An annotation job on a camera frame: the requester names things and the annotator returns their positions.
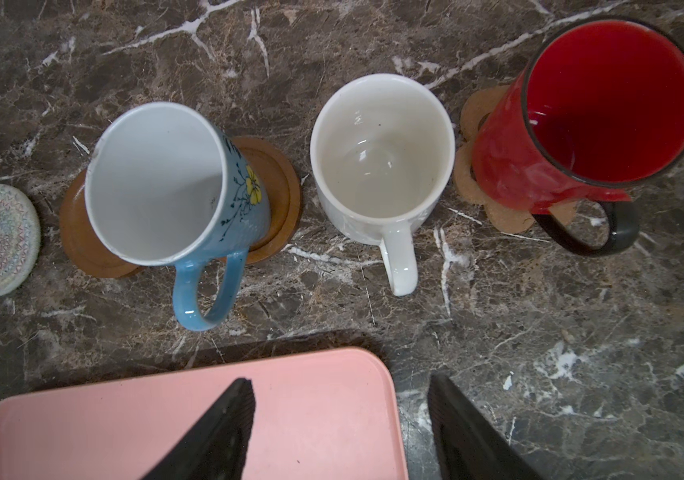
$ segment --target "mug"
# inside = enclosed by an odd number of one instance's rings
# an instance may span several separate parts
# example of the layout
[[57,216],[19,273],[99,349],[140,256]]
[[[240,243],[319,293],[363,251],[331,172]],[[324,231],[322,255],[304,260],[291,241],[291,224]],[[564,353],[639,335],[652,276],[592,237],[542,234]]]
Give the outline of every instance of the mug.
[[411,235],[454,165],[454,131],[441,102],[400,75],[358,78],[320,111],[310,163],[331,223],[356,242],[378,245],[393,294],[412,293]]
[[[602,17],[542,46],[481,127],[472,171],[486,194],[530,211],[568,251],[600,256],[638,237],[624,189],[683,153],[683,51],[649,24]],[[550,215],[551,206],[578,199],[606,212],[603,245],[581,242]]]
[[[241,152],[197,111],[144,104],[97,142],[86,172],[86,211],[100,241],[125,261],[174,265],[174,314],[203,331],[224,320],[249,246],[270,227],[268,196]],[[198,310],[198,280],[227,257],[217,299]]]

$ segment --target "white mug handle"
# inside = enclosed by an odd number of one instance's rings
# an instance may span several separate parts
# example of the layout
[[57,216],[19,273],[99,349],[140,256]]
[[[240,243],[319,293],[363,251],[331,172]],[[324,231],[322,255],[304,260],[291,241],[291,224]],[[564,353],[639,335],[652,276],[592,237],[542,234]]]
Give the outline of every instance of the white mug handle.
[[380,250],[393,294],[404,296],[414,292],[417,281],[416,257],[409,222],[402,220],[386,225],[382,230]]

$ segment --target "mug rim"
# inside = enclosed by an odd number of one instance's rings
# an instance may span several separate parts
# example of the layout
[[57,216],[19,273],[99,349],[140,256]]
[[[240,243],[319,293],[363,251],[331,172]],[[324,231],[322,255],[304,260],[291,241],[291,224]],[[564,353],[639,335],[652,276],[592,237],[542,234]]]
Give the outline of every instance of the mug rim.
[[[397,215],[397,216],[388,216],[388,217],[378,217],[378,216],[366,216],[362,214],[358,214],[357,212],[351,210],[347,206],[343,205],[337,197],[335,197],[332,193],[331,190],[329,189],[326,179],[321,173],[320,165],[318,164],[318,135],[319,135],[319,125],[321,125],[322,120],[325,120],[325,118],[328,116],[329,111],[331,110],[331,106],[333,104],[336,104],[337,101],[339,101],[340,97],[349,90],[352,90],[355,88],[358,84],[364,83],[364,82],[369,82],[372,79],[381,79],[381,80],[391,80],[395,82],[403,82],[405,84],[408,84],[409,86],[412,87],[418,87],[416,90],[420,91],[424,96],[428,99],[428,101],[434,106],[437,107],[439,111],[439,115],[443,119],[444,127],[446,127],[446,131],[449,132],[448,135],[448,140],[449,140],[449,163],[446,166],[446,171],[443,173],[441,178],[439,178],[440,181],[435,183],[435,186],[433,187],[432,191],[425,196],[424,200],[422,200],[417,206],[412,208],[411,210],[408,210],[407,212]],[[324,107],[320,110],[320,113],[318,113],[318,117],[315,119],[315,124],[313,125],[313,133],[310,136],[310,167],[313,170],[313,176],[315,177],[315,183],[318,186],[318,189],[321,191],[321,193],[328,199],[328,201],[336,208],[339,212],[342,213],[344,216],[352,217],[360,222],[364,222],[366,224],[374,224],[374,225],[388,225],[388,224],[393,224],[395,222],[399,222],[402,220],[408,220],[410,218],[413,218],[414,216],[419,215],[421,212],[424,212],[424,210],[427,210],[430,208],[430,206],[435,203],[438,198],[440,198],[441,194],[443,193],[443,190],[446,188],[446,186],[449,183],[449,179],[451,178],[451,173],[453,170],[453,165],[454,165],[454,154],[456,150],[456,145],[455,145],[455,140],[454,140],[454,127],[452,126],[451,123],[451,118],[449,117],[448,112],[446,111],[446,108],[443,106],[440,100],[438,100],[438,97],[435,96],[435,94],[430,91],[427,87],[422,85],[420,82],[417,82],[415,80],[412,80],[411,78],[405,77],[403,75],[398,75],[398,74],[389,74],[389,73],[377,73],[377,74],[368,74],[363,77],[358,77],[355,80],[351,82],[347,82],[345,85],[342,86],[339,90],[334,92],[331,97],[326,101],[324,104]]]
[[633,23],[640,25],[641,27],[647,28],[648,30],[651,30],[655,34],[661,35],[665,40],[670,42],[684,57],[684,50],[679,45],[673,37],[671,37],[669,34],[663,32],[661,29],[658,27],[654,26],[653,24],[646,23],[643,20],[638,20],[636,18],[631,18],[627,15],[596,15],[595,17],[590,17],[585,20],[580,20],[579,22],[575,22],[573,24],[570,24],[564,28],[561,28],[556,32],[553,36],[548,38],[545,43],[542,44],[542,46],[539,48],[537,53],[534,55],[532,60],[526,65],[526,68],[523,71],[523,84],[521,86],[521,116],[523,120],[523,125],[526,128],[526,132],[529,134],[529,138],[531,141],[534,143],[534,146],[537,148],[539,151],[540,155],[543,156],[553,167],[557,168],[558,171],[563,173],[569,178],[573,178],[574,180],[577,180],[578,182],[581,182],[583,184],[587,185],[592,185],[594,187],[605,187],[605,188],[612,188],[612,189],[621,189],[621,188],[626,188],[626,187],[635,187],[635,185],[640,185],[647,180],[650,180],[652,178],[656,178],[660,175],[663,175],[667,173],[671,168],[673,168],[675,165],[678,164],[678,162],[683,158],[684,156],[684,146],[681,149],[681,152],[678,153],[678,155],[675,156],[670,162],[668,162],[667,165],[665,165],[663,168],[661,168],[658,171],[655,171],[651,175],[647,175],[644,178],[639,178],[637,180],[630,180],[630,181],[624,181],[624,182],[606,182],[606,181],[601,181],[601,180],[594,180],[591,178],[587,178],[585,176],[576,174],[572,171],[570,171],[568,168],[564,167],[561,165],[553,156],[548,153],[548,151],[542,146],[542,144],[539,142],[539,139],[536,137],[534,134],[534,129],[532,128],[531,124],[529,123],[528,119],[528,114],[527,114],[527,93],[529,90],[529,80],[531,79],[531,74],[534,71],[534,67],[536,66],[537,62],[539,61],[539,58],[542,56],[542,54],[545,53],[545,50],[548,49],[548,47],[554,43],[555,40],[558,40],[561,36],[564,34],[570,32],[571,30],[575,30],[581,26],[584,26],[589,23],[596,23],[596,22],[606,22],[606,21],[611,21],[611,20],[616,20],[620,22],[627,22],[627,23]]
[[91,160],[88,163],[88,168],[86,169],[86,182],[84,186],[84,198],[86,200],[86,213],[88,217],[88,221],[91,223],[92,228],[94,229],[94,233],[97,234],[97,237],[99,240],[107,247],[108,250],[113,252],[115,255],[119,256],[121,259],[129,262],[130,264],[136,264],[136,265],[143,265],[143,266],[161,266],[161,265],[170,265],[174,264],[177,260],[180,260],[181,258],[184,258],[186,255],[189,255],[191,252],[193,252],[196,248],[198,248],[206,239],[207,236],[212,232],[214,229],[214,226],[217,223],[217,218],[222,214],[222,210],[224,209],[224,204],[225,202],[220,201],[217,205],[216,210],[214,211],[212,218],[209,220],[208,224],[206,225],[206,228],[201,232],[200,235],[189,245],[187,245],[185,248],[177,252],[176,254],[166,256],[164,258],[158,259],[158,260],[137,260],[131,256],[122,254],[119,252],[113,245],[111,245],[109,242],[107,242],[104,234],[100,231],[99,227],[97,226],[96,222],[92,221],[92,194],[91,194],[91,189],[92,189],[92,176],[94,174],[94,171],[98,167],[99,164],[99,159],[100,159],[100,153],[102,152],[102,148],[104,147],[104,143],[109,139],[109,137],[114,133],[115,129],[117,126],[125,122],[128,118],[135,114],[141,114],[142,112],[146,110],[154,110],[158,108],[172,108],[174,110],[180,110],[185,112],[186,114],[190,114],[195,118],[196,120],[199,120],[203,126],[208,130],[208,132],[212,135],[212,138],[214,142],[217,145],[217,149],[219,150],[219,155],[220,155],[220,163],[222,165],[222,187],[220,189],[220,195],[219,198],[223,199],[224,198],[224,191],[227,188],[228,182],[225,181],[225,179],[229,178],[229,172],[228,172],[228,162],[226,161],[225,157],[225,152],[224,152],[224,146],[222,145],[222,140],[219,137],[219,133],[214,129],[214,126],[210,121],[206,119],[203,115],[201,115],[199,112],[193,110],[190,107],[187,107],[183,104],[178,104],[174,103],[171,101],[152,101],[146,104],[138,105],[134,108],[131,108],[129,110],[126,110],[123,114],[121,114],[120,117],[118,117],[116,120],[114,120],[108,127],[105,129],[104,132],[102,132],[102,135],[99,137],[99,140],[97,141],[97,145],[94,147],[94,151],[92,152]]

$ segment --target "pink rectangular tray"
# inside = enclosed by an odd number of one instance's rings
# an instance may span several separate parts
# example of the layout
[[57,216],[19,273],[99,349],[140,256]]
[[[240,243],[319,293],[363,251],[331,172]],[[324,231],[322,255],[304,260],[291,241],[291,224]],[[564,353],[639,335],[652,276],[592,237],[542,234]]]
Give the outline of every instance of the pink rectangular tray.
[[408,479],[393,379],[344,348],[7,398],[0,480],[141,478],[238,377],[257,401],[245,480]]

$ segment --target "cork coaster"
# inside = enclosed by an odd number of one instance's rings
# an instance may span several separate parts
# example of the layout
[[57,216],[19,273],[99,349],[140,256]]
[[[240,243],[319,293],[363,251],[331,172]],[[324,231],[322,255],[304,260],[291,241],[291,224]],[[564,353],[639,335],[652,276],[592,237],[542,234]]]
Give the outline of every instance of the cork coaster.
[[270,200],[270,230],[249,249],[246,264],[280,252],[299,225],[302,189],[297,172],[279,149],[261,138],[236,137],[233,143],[254,169]]
[[[520,234],[534,225],[534,217],[527,211],[508,208],[491,199],[480,188],[472,175],[472,146],[486,117],[494,110],[509,85],[486,88],[473,93],[462,107],[460,129],[466,142],[456,151],[453,179],[460,196],[468,202],[483,205],[491,224],[505,234]],[[576,216],[576,202],[554,205],[550,213],[563,225]]]
[[144,267],[122,260],[102,244],[86,213],[86,170],[70,184],[59,208],[59,235],[68,258],[83,273],[99,278],[134,275]]

